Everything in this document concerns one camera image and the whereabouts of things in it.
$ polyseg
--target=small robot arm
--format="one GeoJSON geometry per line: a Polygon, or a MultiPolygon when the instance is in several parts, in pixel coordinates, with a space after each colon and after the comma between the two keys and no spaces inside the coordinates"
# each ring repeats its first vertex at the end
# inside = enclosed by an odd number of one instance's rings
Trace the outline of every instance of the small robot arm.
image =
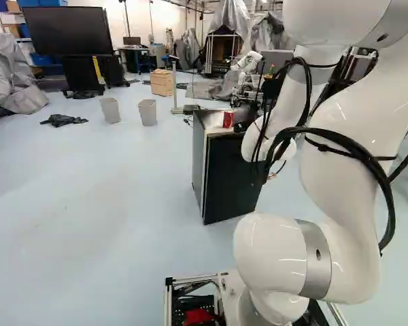
{"type": "MultiPolygon", "coordinates": [[[[309,127],[345,135],[374,156],[395,156],[408,131],[408,0],[286,0],[283,13],[285,30],[302,44],[295,56],[313,65],[312,105],[346,46],[382,49],[373,71],[322,103],[309,127]]],[[[297,69],[291,68],[284,80],[259,160],[264,160],[272,138],[301,116],[305,79],[297,69]]],[[[261,118],[245,134],[242,155],[247,161],[252,160],[260,126],[261,118]]],[[[309,138],[345,150],[322,137],[309,138]]],[[[293,155],[294,146],[281,160],[293,155]]],[[[379,163],[386,173],[390,170],[391,161],[379,163]]],[[[252,213],[235,231],[235,259],[245,291],[256,311],[274,325],[297,320],[308,298],[357,304],[370,299],[379,286],[376,180],[359,161],[305,142],[301,181],[324,212],[323,222],[252,213]]]]}

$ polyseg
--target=wooden crate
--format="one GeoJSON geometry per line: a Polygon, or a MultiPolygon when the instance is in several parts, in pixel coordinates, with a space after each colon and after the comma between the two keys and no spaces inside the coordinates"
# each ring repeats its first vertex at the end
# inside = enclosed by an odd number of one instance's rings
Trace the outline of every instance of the wooden crate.
{"type": "Polygon", "coordinates": [[[164,69],[156,69],[150,74],[151,91],[161,96],[171,96],[173,92],[172,72],[164,69]]]}

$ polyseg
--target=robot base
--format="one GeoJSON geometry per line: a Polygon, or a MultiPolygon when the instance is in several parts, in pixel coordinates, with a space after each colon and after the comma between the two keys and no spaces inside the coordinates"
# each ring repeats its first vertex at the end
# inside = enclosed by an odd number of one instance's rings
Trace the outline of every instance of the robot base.
{"type": "MultiPolygon", "coordinates": [[[[206,325],[272,326],[256,313],[248,292],[245,291],[245,284],[236,270],[191,278],[167,278],[165,285],[165,326],[177,325],[176,294],[187,288],[195,287],[199,289],[197,292],[201,295],[202,289],[208,285],[212,288],[207,287],[206,294],[210,290],[212,295],[201,297],[201,301],[196,301],[197,306],[189,306],[193,309],[203,308],[202,301],[204,299],[208,301],[209,298],[214,297],[214,304],[207,304],[207,309],[211,314],[219,316],[220,320],[206,325]]],[[[319,304],[315,300],[310,300],[307,312],[293,323],[293,326],[330,325],[348,326],[336,305],[326,305],[323,302],[319,304]]]]}

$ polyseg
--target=red object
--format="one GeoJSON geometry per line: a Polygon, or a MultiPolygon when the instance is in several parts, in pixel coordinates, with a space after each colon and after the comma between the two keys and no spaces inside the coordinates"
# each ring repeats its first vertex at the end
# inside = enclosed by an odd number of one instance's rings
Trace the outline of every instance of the red object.
{"type": "Polygon", "coordinates": [[[234,112],[224,112],[224,123],[222,127],[231,128],[234,122],[234,112]]]}
{"type": "Polygon", "coordinates": [[[184,326],[202,324],[213,320],[214,318],[205,309],[194,309],[186,311],[184,326]]]}

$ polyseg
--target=black cabinet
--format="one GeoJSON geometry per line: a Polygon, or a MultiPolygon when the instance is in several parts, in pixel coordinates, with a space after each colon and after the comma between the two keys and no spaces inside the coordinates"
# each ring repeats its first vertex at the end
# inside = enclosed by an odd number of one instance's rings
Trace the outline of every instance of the black cabinet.
{"type": "Polygon", "coordinates": [[[193,118],[192,186],[204,224],[251,213],[262,186],[241,156],[243,133],[217,127],[220,114],[195,111],[193,118]]]}

